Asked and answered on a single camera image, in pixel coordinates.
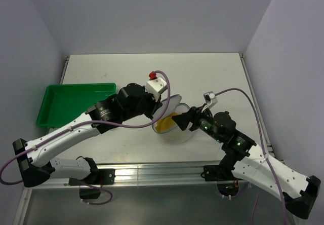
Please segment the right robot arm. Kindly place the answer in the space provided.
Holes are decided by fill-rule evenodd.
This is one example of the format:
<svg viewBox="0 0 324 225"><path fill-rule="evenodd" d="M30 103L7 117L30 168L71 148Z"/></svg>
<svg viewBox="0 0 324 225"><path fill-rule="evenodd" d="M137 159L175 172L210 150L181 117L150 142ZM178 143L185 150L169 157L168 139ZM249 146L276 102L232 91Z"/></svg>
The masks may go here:
<svg viewBox="0 0 324 225"><path fill-rule="evenodd" d="M225 156L218 165L204 166L201 176L205 181L246 180L283 200L291 214L301 219L309 218L321 181L264 154L259 144L236 129L227 111L212 115L209 109L202 111L192 107L172 119L181 130L200 129L222 145Z"/></svg>

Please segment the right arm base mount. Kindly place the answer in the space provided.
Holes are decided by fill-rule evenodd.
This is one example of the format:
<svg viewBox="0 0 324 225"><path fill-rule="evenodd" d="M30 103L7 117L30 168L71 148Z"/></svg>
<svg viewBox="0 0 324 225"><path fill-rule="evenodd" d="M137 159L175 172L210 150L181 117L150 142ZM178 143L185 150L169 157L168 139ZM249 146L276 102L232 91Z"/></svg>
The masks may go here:
<svg viewBox="0 0 324 225"><path fill-rule="evenodd" d="M220 195L231 198L239 192L238 179L233 174L219 165L205 165L200 174L206 182L216 182Z"/></svg>

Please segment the white mesh laundry bag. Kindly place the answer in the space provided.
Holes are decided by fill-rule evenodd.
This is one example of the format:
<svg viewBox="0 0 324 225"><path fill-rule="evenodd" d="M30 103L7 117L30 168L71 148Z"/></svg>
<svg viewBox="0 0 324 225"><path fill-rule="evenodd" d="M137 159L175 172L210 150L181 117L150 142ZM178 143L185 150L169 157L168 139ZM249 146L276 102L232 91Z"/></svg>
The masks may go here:
<svg viewBox="0 0 324 225"><path fill-rule="evenodd" d="M179 115L182 113L186 113L189 111L190 107L186 104L181 102L182 101L182 96L179 94L172 95L169 101L168 108L164 115L161 117L165 118L168 115L170 115L172 112L176 112ZM190 140L196 133L196 131L190 131L189 127L185 130L182 131L177 125L175 125L171 130L166 131L164 133L157 133L155 131L156 127L156 122L151 125L152 130L164 141L170 142L170 143L185 143L188 140Z"/></svg>

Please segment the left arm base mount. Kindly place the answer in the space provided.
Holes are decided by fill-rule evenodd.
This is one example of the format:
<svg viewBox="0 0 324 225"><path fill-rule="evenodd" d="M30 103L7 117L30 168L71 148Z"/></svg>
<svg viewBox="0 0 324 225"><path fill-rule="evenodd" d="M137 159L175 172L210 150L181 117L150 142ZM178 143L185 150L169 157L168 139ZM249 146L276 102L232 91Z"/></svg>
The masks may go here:
<svg viewBox="0 0 324 225"><path fill-rule="evenodd" d="M105 185L114 184L115 170L114 169L99 169L97 174L90 175L90 177L78 180L70 178L68 181L69 186L86 186L86 188L79 188L79 197L84 203L90 205L103 205L109 203L113 194L111 191L104 188ZM103 194L108 195L108 200L104 202L94 202L99 199Z"/></svg>

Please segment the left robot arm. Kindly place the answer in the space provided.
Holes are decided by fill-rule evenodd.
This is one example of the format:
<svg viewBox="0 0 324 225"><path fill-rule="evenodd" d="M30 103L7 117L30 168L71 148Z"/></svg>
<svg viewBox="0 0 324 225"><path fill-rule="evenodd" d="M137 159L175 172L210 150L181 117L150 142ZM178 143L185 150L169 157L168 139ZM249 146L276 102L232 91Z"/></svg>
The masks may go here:
<svg viewBox="0 0 324 225"><path fill-rule="evenodd" d="M124 121L145 115L152 119L162 106L164 80L148 81L145 86L130 83L118 93L89 107L75 120L39 139L17 139L13 149L25 187L38 186L50 178L74 178L87 184L98 180L99 170L92 158L58 159L74 145L119 127Z"/></svg>

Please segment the yellow bra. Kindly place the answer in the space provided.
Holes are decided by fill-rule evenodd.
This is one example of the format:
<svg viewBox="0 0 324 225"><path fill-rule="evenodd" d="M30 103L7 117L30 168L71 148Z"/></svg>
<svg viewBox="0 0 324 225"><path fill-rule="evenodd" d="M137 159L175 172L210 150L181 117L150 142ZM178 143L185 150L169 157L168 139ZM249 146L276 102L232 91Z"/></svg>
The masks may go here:
<svg viewBox="0 0 324 225"><path fill-rule="evenodd" d="M176 112L172 112L167 117L158 120L156 122L155 131L157 133L164 133L166 131L171 130L176 125L176 123L174 122L174 120L172 119L172 117L173 116L177 116L177 115L179 115L179 114L176 113Z"/></svg>

